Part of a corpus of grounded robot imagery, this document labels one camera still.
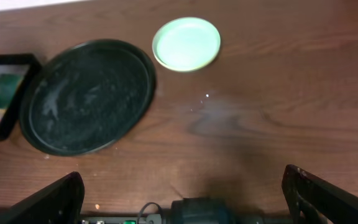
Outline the light blue plate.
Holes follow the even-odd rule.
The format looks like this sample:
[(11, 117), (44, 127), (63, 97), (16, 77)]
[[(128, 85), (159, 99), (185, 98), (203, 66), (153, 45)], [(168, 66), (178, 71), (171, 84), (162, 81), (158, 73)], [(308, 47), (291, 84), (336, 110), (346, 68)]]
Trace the light blue plate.
[(208, 66), (220, 48), (217, 28), (199, 17), (172, 20), (159, 28), (152, 40), (156, 61), (176, 72), (193, 72)]

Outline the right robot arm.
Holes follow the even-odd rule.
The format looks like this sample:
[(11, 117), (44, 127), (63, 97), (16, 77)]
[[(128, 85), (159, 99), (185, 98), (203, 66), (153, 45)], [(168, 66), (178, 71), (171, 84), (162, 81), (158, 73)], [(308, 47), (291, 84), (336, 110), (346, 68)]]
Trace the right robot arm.
[(159, 207), (150, 215), (141, 208), (134, 217), (89, 217), (80, 214), (85, 197), (83, 180), (78, 172), (72, 172), (0, 213), (0, 223), (358, 223), (358, 197), (298, 166), (286, 166), (282, 191), (290, 212), (288, 218), (237, 215), (215, 198), (176, 200), (170, 209)]

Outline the green yellow sponge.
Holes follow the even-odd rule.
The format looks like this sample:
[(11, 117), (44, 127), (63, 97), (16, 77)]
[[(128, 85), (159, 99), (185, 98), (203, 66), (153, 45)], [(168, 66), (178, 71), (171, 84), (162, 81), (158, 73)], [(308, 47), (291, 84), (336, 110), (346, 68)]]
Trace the green yellow sponge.
[(19, 74), (0, 74), (0, 115), (6, 113), (23, 79), (24, 76)]

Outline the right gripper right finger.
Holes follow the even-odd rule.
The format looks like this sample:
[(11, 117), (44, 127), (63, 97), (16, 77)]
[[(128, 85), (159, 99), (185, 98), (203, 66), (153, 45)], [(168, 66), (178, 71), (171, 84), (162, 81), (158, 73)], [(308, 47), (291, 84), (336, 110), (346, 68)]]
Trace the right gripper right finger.
[(282, 190), (294, 223), (358, 223), (358, 197), (298, 166), (286, 166)]

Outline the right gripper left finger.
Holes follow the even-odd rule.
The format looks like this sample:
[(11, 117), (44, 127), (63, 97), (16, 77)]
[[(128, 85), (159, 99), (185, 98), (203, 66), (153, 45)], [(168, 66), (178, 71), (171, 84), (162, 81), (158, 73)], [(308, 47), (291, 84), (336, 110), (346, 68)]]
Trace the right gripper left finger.
[(81, 175), (71, 172), (0, 213), (0, 224), (79, 223), (84, 197)]

